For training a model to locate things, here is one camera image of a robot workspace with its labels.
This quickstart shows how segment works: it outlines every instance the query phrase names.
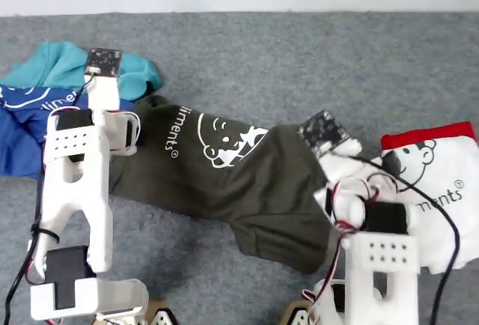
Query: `olive green t-shirt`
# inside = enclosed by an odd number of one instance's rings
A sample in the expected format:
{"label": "olive green t-shirt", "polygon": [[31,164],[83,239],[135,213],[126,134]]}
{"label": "olive green t-shirt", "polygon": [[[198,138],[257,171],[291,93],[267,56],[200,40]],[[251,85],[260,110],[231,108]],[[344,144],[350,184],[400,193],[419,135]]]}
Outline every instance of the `olive green t-shirt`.
{"label": "olive green t-shirt", "polygon": [[313,197],[326,177],[298,135],[149,96],[138,152],[114,157],[112,194],[230,224],[239,249],[304,273],[324,261],[329,223]]}

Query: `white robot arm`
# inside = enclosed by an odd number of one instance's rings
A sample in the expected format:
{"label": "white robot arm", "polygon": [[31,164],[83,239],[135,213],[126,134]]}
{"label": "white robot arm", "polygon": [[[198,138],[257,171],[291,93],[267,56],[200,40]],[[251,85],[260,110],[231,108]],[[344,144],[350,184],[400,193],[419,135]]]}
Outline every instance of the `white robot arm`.
{"label": "white robot arm", "polygon": [[[408,235],[417,226],[415,208],[396,202],[391,175],[354,159],[361,146],[330,113],[309,120],[300,134],[329,181],[314,196],[340,234],[326,278],[303,291],[311,307],[295,312],[289,324],[418,325],[418,247]],[[335,280],[341,247],[346,276]],[[374,288],[377,272],[387,274],[384,297]]]}
{"label": "white robot arm", "polygon": [[[395,194],[394,178],[368,164],[315,194],[338,230],[343,231],[344,224],[354,230],[341,242],[345,280],[316,284],[310,324],[418,324],[418,246],[408,235],[417,226],[418,214],[414,207],[394,203]],[[374,273],[387,275],[384,297],[374,288]]]}
{"label": "white robot arm", "polygon": [[[110,156],[134,154],[140,132],[138,116],[119,110],[120,59],[120,51],[92,49],[85,68],[88,109],[56,109],[48,120],[42,232],[33,258],[45,281],[31,286],[31,316],[38,321],[96,315],[114,324],[147,325],[149,296],[142,282],[97,278],[112,265]],[[90,244],[61,248],[56,236],[76,211],[90,225]],[[153,323],[172,321],[159,312]]]}

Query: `cartoon character print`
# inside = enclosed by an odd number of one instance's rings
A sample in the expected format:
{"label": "cartoon character print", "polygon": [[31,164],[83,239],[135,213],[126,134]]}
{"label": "cartoon character print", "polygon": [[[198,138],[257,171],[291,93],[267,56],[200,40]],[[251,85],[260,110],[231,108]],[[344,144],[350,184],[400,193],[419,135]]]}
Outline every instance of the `cartoon character print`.
{"label": "cartoon character print", "polygon": [[244,129],[238,129],[241,123],[225,121],[221,118],[198,118],[198,138],[203,145],[204,156],[211,162],[213,168],[233,167],[250,154],[268,130],[241,124]]}
{"label": "cartoon character print", "polygon": [[34,105],[46,98],[50,92],[50,88],[9,88],[0,86],[0,101],[5,108],[19,109],[26,106]]}
{"label": "cartoon character print", "polygon": [[[399,176],[415,186],[421,181],[429,164],[434,161],[434,148],[436,141],[426,140],[416,144],[406,145],[396,149],[397,159],[399,161]],[[408,187],[401,182],[400,192],[405,192]]]}

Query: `black wire bundle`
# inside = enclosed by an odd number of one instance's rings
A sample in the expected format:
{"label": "black wire bundle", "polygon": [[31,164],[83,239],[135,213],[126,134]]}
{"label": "black wire bundle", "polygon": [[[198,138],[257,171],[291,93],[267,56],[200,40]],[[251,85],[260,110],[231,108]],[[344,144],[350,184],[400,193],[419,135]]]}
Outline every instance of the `black wire bundle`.
{"label": "black wire bundle", "polygon": [[12,302],[13,297],[15,296],[16,289],[19,287],[23,276],[26,274],[28,270],[28,265],[30,264],[31,258],[33,257],[35,249],[37,248],[38,237],[40,236],[40,220],[41,220],[44,177],[45,177],[45,171],[43,170],[43,160],[42,160],[41,170],[37,180],[37,199],[35,202],[34,222],[31,226],[31,243],[30,243],[30,247],[28,248],[27,255],[25,256],[25,260],[23,261],[23,264],[20,267],[20,270],[18,271],[10,287],[10,290],[8,291],[7,297],[5,299],[5,318],[3,321],[4,325],[8,325],[10,323],[10,304]]}
{"label": "black wire bundle", "polygon": [[80,88],[80,90],[78,91],[78,93],[76,94],[75,96],[75,99],[73,99],[73,102],[72,102],[72,105],[71,106],[76,106],[76,104],[78,103],[78,101],[80,100],[80,97],[82,96],[83,94],[83,91],[88,87],[88,85],[91,83],[91,81],[93,80],[93,78],[95,77],[96,75],[93,74],[91,76],[91,78],[84,84],[82,85],[82,87]]}
{"label": "black wire bundle", "polygon": [[[371,162],[370,160],[367,160],[367,159],[364,159],[364,158],[361,158],[361,157],[349,157],[351,159],[354,159],[354,160],[357,160],[359,162],[362,162],[362,163],[366,163],[366,164],[369,164],[375,168],[378,168],[382,171],[385,171],[386,173],[388,173],[382,166],[380,165],[377,165],[375,164],[374,162]],[[413,191],[415,191],[416,193],[418,193],[420,196],[422,196],[423,198],[425,198],[426,200],[428,200],[431,205],[437,209],[443,216],[444,218],[446,219],[446,221],[448,222],[448,224],[451,226],[451,229],[454,233],[454,251],[452,253],[452,256],[451,256],[451,259],[449,261],[449,264],[448,264],[448,267],[446,268],[445,272],[442,274],[442,278],[441,278],[441,281],[439,282],[439,285],[437,287],[437,290],[436,290],[436,295],[434,296],[434,303],[433,303],[433,309],[431,310],[431,317],[430,317],[430,321],[429,321],[429,324],[430,325],[436,325],[436,322],[437,322],[437,317],[438,317],[438,313],[439,313],[439,307],[441,305],[441,298],[442,298],[442,293],[444,292],[444,287],[446,285],[446,282],[448,281],[449,279],[449,276],[451,275],[451,272],[452,272],[452,269],[454,267],[454,263],[456,262],[456,259],[457,259],[457,255],[459,254],[459,250],[460,250],[460,234],[459,234],[459,230],[457,229],[457,226],[456,224],[454,224],[454,221],[452,220],[452,218],[449,216],[448,212],[446,212],[438,203],[436,200],[432,199],[428,194],[426,194],[425,192],[423,192],[422,190],[416,188],[414,185],[412,185],[411,183],[409,183],[408,181],[405,181],[404,179],[402,179],[401,177],[398,177],[398,176],[395,176],[395,175],[392,175],[394,178],[396,178],[397,180],[399,180],[401,183],[403,183],[404,185],[406,185],[408,188],[412,189]]]}

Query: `gray carpet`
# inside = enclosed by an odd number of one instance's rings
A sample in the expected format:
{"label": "gray carpet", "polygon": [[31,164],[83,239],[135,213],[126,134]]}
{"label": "gray carpet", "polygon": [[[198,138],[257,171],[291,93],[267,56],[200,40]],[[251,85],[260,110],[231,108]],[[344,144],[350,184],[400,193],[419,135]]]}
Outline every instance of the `gray carpet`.
{"label": "gray carpet", "polygon": [[[265,127],[330,109],[369,156],[377,154],[385,132],[464,120],[479,127],[479,14],[7,18],[0,19],[0,74],[45,40],[138,52],[158,64],[166,81],[161,93],[172,101]],[[0,178],[4,295],[26,251],[34,191],[30,180]],[[115,260],[108,277],[141,279],[152,297],[169,301],[183,325],[276,324],[301,289],[325,273],[323,268],[302,276],[241,255],[231,230],[217,222],[120,199],[112,208]],[[87,242],[81,216],[62,239]],[[421,324],[427,323],[438,280],[421,274]],[[479,261],[454,272],[440,324],[478,323],[478,283]],[[33,323],[25,285],[13,303],[11,323]]]}

